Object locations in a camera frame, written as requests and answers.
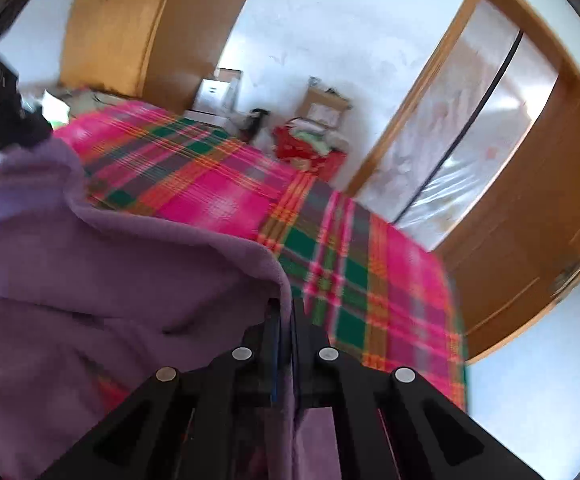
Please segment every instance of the plaid bedsheet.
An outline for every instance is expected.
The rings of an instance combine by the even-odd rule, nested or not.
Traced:
[[[221,129],[139,102],[56,134],[83,161],[95,206],[256,240],[333,346],[379,370],[413,367],[465,407],[462,336],[445,272],[390,224]]]

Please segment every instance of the brown door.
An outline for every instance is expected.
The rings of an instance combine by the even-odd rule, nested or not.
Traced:
[[[560,75],[508,165],[436,252],[456,284],[471,358],[556,299],[580,270],[580,80]]]

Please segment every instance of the purple fabric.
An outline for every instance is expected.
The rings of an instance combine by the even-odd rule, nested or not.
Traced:
[[[287,335],[290,287],[266,248],[94,209],[62,141],[14,150],[0,166],[0,473],[35,478],[103,417],[88,362],[127,388],[165,365],[205,366],[261,322],[271,296]],[[309,453],[292,459],[291,397],[266,421],[271,475],[326,478]],[[317,424],[330,436],[319,454],[332,451],[331,416]],[[306,435],[299,449],[315,442]]]

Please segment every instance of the door frame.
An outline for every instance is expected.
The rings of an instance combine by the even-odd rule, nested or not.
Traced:
[[[382,136],[366,156],[361,167],[350,181],[346,194],[356,196],[381,163],[392,143],[397,139],[408,119],[448,59],[464,28],[481,0],[464,0],[448,30],[436,46],[432,56],[423,67],[414,85],[388,123]],[[511,22],[523,30],[548,61],[555,67],[560,77],[580,80],[580,71],[561,41],[544,20],[525,0],[488,0]]]

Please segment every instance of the silver screw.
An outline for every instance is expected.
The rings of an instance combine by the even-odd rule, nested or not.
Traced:
[[[177,371],[174,368],[170,368],[169,366],[159,368],[159,370],[157,370],[157,379],[162,383],[167,383],[173,380],[176,376]]]
[[[252,357],[252,350],[245,346],[240,346],[232,351],[232,357],[237,359],[237,361],[246,361]]]
[[[336,348],[326,347],[319,350],[319,357],[324,361],[336,361],[339,357],[339,352],[337,352]]]
[[[400,383],[411,383],[417,375],[410,368],[398,368],[394,376]]]

